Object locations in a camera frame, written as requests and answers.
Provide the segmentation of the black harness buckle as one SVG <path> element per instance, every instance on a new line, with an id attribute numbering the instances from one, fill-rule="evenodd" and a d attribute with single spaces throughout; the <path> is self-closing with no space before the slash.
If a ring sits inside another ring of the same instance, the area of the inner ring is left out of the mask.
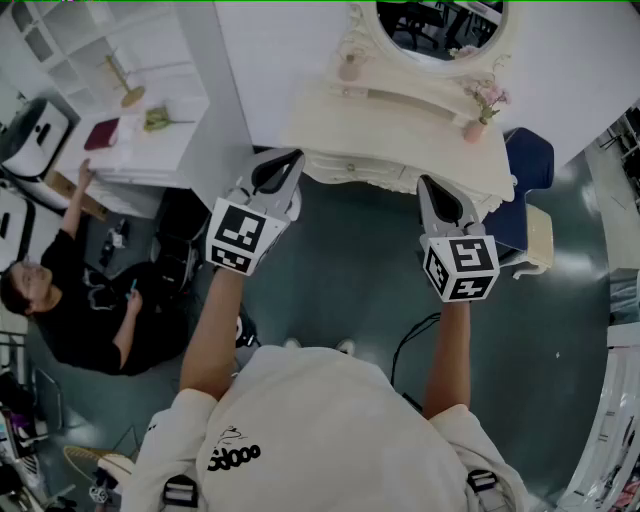
<path id="1" fill-rule="evenodd" d="M 487 470 L 474 469 L 468 473 L 467 485 L 475 496 L 477 508 L 493 512 L 504 505 L 497 476 Z"/>
<path id="2" fill-rule="evenodd" d="M 161 493 L 160 512 L 201 512 L 196 481 L 185 474 L 169 478 Z"/>

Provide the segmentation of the white oval framed mirror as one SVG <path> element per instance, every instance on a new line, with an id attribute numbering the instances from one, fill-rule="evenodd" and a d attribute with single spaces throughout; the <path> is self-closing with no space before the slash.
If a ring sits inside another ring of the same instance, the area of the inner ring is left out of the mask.
<path id="1" fill-rule="evenodd" d="M 351 2 L 349 25 L 327 75 L 340 81 L 338 67 L 348 53 L 361 59 L 355 81 L 376 73 L 434 79 L 489 75 L 510 59 L 521 14 L 515 0 Z"/>

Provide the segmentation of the maroon book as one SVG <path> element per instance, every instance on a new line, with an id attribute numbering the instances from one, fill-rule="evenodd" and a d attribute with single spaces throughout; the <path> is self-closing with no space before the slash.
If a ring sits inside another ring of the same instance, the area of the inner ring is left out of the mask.
<path id="1" fill-rule="evenodd" d="M 118 118 L 97 123 L 84 143 L 84 150 L 89 152 L 113 147 L 118 138 L 118 126 Z"/>

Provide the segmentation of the gold stand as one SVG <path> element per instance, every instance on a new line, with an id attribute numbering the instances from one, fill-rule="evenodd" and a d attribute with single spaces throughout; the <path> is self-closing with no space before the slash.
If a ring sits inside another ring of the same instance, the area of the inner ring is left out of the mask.
<path id="1" fill-rule="evenodd" d="M 144 97 L 146 88 L 143 85 L 131 86 L 129 84 L 128 75 L 124 72 L 114 54 L 105 56 L 105 64 L 117 80 L 115 88 L 124 91 L 124 96 L 120 101 L 121 107 L 129 108 L 138 103 Z"/>

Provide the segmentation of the person's cream sweatshirt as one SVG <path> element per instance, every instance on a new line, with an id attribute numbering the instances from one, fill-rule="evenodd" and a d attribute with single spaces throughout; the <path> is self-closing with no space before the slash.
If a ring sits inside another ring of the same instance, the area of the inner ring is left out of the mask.
<path id="1" fill-rule="evenodd" d="M 185 474 L 207 512 L 482 512 L 474 469 L 498 478 L 493 512 L 526 512 L 522 479 L 467 407 L 428 420 L 373 364 L 266 346 L 220 400 L 186 389 L 153 416 L 121 511 L 160 512 Z"/>

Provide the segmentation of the green flower bunch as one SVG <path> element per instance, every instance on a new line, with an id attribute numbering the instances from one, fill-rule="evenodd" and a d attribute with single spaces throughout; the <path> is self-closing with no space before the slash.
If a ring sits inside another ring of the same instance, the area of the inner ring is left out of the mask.
<path id="1" fill-rule="evenodd" d="M 194 124 L 195 120 L 175 120 L 169 115 L 166 106 L 158 106 L 145 112 L 143 129 L 147 133 L 157 132 L 177 124 Z"/>

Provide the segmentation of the white black headset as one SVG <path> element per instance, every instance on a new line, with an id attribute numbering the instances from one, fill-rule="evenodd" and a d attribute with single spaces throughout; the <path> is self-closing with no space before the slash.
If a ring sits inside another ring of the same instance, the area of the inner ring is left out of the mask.
<path id="1" fill-rule="evenodd" d="M 257 330 L 254 321 L 247 315 L 239 314 L 236 321 L 236 347 L 251 347 L 256 342 Z"/>

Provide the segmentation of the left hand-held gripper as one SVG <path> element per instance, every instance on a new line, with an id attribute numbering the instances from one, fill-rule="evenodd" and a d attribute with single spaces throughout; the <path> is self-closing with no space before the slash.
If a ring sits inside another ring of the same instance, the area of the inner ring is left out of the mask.
<path id="1" fill-rule="evenodd" d="M 276 218 L 246 205 L 218 198 L 209 224 L 206 261 L 244 276 L 254 273 L 301 210 L 298 182 L 305 165 L 302 150 L 274 148 L 253 155 L 239 177 L 239 187 L 259 198 Z"/>

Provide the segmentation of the cream white dressing table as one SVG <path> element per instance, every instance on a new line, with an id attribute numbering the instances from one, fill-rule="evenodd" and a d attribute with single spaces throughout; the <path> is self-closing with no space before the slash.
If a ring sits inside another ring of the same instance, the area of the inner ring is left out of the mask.
<path id="1" fill-rule="evenodd" d="M 314 80 L 294 100 L 281 143 L 306 153 L 305 171 L 319 182 L 413 194 L 427 174 L 457 186 L 486 214 L 515 197 L 506 143 L 494 124 L 469 142 L 466 126 L 418 99 Z"/>

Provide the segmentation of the gold woven basket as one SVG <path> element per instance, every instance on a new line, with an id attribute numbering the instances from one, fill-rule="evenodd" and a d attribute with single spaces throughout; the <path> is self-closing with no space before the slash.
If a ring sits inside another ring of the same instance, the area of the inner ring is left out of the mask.
<path id="1" fill-rule="evenodd" d="M 66 445 L 62 452 L 70 467 L 86 479 L 90 479 L 90 469 L 102 468 L 116 479 L 130 475 L 134 469 L 134 462 L 129 457 L 109 450 Z"/>

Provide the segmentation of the pink vase with pink flowers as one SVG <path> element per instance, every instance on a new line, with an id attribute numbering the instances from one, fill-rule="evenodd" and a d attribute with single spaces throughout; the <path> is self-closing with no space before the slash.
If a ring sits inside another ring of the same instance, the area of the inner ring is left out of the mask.
<path id="1" fill-rule="evenodd" d="M 501 112 L 501 108 L 511 104 L 511 95 L 500 86 L 495 77 L 468 78 L 462 82 L 463 92 L 471 98 L 477 107 L 477 114 L 464 129 L 464 140 L 478 142 L 489 122 Z"/>

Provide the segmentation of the person's left forearm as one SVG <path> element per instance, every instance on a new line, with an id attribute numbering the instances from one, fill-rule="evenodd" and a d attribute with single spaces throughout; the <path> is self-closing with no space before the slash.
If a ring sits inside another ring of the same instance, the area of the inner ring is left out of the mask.
<path id="1" fill-rule="evenodd" d="M 244 278 L 228 269 L 215 273 L 183 358 L 180 390 L 197 390 L 220 400 L 229 389 Z"/>

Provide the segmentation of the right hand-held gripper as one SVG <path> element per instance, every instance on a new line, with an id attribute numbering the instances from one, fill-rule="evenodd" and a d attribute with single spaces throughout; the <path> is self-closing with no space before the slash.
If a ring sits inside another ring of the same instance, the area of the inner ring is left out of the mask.
<path id="1" fill-rule="evenodd" d="M 448 181 L 422 175 L 417 195 L 425 234 L 422 269 L 444 303 L 487 298 L 499 274 L 495 239 L 471 199 Z"/>

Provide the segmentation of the white black-trimmed machine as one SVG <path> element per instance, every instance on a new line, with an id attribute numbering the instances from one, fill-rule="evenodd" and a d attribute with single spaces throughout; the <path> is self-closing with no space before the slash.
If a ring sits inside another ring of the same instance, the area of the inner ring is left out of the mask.
<path id="1" fill-rule="evenodd" d="M 0 272 L 28 254 L 35 216 L 30 200 L 0 188 Z"/>
<path id="2" fill-rule="evenodd" d="M 49 100 L 27 102 L 0 136 L 0 165 L 18 177 L 41 176 L 69 128 L 69 119 Z"/>

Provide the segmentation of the white desk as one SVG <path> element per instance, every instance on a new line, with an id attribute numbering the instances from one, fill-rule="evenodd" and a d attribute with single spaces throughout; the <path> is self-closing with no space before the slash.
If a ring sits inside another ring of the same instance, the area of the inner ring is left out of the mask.
<path id="1" fill-rule="evenodd" d="M 114 54 L 131 86 L 144 97 L 122 108 L 122 89 L 105 64 Z M 47 170 L 20 185 L 55 208 L 66 206 L 88 161 L 96 175 L 88 188 L 97 215 L 107 211 L 151 218 L 165 189 L 185 189 L 181 168 L 209 106 L 186 33 L 171 2 L 0 2 L 0 80 L 21 108 L 45 98 L 70 121 Z M 175 120 L 195 120 L 147 133 L 148 109 L 166 106 Z M 116 144 L 85 151 L 93 127 L 119 119 Z"/>

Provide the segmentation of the black backpack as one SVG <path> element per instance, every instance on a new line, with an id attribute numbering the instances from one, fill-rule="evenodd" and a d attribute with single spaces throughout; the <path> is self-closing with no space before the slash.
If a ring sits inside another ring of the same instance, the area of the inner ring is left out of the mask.
<path id="1" fill-rule="evenodd" d="M 208 226 L 211 212 L 190 189 L 165 191 L 152 240 L 150 259 L 169 297 L 187 291 L 204 259 L 199 240 Z"/>

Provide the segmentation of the person's right forearm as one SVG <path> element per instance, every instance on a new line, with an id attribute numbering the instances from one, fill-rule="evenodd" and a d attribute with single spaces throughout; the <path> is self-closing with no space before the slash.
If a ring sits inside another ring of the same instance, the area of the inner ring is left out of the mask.
<path id="1" fill-rule="evenodd" d="M 445 303 L 425 388 L 422 413 L 426 419 L 456 405 L 470 406 L 470 342 L 470 303 Z"/>

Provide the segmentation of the blue cushioned cream chair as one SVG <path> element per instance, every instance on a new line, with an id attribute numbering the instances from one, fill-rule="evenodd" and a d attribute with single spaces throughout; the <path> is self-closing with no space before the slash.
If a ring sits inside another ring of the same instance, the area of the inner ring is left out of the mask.
<path id="1" fill-rule="evenodd" d="M 554 261 L 551 216 L 530 204 L 533 191 L 551 188 L 554 180 L 554 149 L 544 138 L 526 128 L 510 132 L 505 142 L 514 198 L 503 202 L 484 218 L 486 232 L 504 248 L 500 266 L 512 269 L 515 280 L 541 275 Z"/>

